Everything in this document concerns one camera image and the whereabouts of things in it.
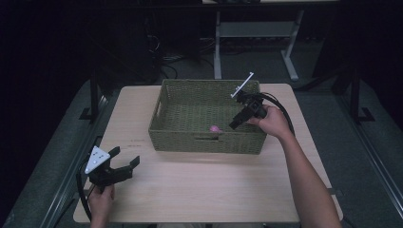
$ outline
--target basket handle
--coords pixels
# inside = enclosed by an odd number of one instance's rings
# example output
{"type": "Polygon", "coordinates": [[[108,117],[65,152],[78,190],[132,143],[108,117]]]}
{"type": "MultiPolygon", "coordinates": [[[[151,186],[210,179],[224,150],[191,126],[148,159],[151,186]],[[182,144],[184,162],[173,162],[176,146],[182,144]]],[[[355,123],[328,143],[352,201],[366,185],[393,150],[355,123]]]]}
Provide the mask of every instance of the basket handle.
{"type": "Polygon", "coordinates": [[[196,141],[218,142],[220,140],[220,137],[219,137],[219,134],[196,133],[196,134],[193,134],[193,139],[196,141]]]}

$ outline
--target wicker basket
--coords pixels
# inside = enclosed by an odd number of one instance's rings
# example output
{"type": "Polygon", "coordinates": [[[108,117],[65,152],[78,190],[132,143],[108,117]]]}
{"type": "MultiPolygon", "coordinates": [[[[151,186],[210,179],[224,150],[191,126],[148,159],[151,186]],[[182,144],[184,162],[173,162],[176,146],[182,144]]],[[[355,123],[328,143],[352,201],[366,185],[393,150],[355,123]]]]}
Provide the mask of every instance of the wicker basket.
{"type": "MultiPolygon", "coordinates": [[[[258,127],[229,127],[242,105],[230,94],[243,81],[164,80],[148,133],[155,150],[259,154],[266,134],[258,127]],[[221,132],[210,132],[216,125],[221,132]]],[[[259,82],[243,88],[258,92],[259,82]]]]}

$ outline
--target forearm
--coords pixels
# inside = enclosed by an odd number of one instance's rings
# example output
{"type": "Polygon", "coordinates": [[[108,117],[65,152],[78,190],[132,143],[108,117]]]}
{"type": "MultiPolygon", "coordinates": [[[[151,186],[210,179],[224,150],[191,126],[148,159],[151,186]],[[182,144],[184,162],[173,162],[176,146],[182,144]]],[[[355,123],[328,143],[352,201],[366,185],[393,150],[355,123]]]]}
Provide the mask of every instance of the forearm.
{"type": "Polygon", "coordinates": [[[90,228],[106,228],[107,218],[93,218],[90,228]]]}
{"type": "Polygon", "coordinates": [[[287,167],[302,227],[341,227],[328,189],[290,133],[278,138],[287,167]]]}

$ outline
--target white metal frame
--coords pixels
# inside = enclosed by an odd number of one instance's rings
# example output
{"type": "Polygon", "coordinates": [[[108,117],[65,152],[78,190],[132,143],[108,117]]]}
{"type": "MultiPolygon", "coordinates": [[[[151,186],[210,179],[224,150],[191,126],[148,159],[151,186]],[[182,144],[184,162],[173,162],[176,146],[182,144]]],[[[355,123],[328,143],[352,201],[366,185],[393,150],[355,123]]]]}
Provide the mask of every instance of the white metal frame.
{"type": "Polygon", "coordinates": [[[214,78],[221,79],[220,38],[221,37],[289,37],[290,42],[281,56],[292,81],[298,76],[291,61],[291,52],[296,42],[304,10],[300,10],[295,21],[291,22],[222,22],[221,13],[217,12],[216,46],[214,53],[214,78]]]}

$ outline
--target wooden table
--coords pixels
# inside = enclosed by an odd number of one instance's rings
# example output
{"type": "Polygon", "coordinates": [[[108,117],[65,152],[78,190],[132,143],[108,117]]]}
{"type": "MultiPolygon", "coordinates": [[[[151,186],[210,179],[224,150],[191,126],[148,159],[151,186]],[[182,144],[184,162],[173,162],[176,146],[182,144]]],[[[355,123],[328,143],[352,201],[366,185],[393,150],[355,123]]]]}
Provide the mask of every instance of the wooden table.
{"type": "MultiPolygon", "coordinates": [[[[296,97],[288,85],[260,85],[284,105],[302,149],[331,188],[296,97]]],[[[148,126],[160,86],[122,89],[100,147],[121,147],[111,167],[140,155],[133,179],[117,183],[111,222],[297,222],[280,143],[268,136],[259,155],[155,151],[148,126]]],[[[342,212],[334,196],[336,208],[342,212]]],[[[88,222],[78,204],[74,220],[88,222]]]]}

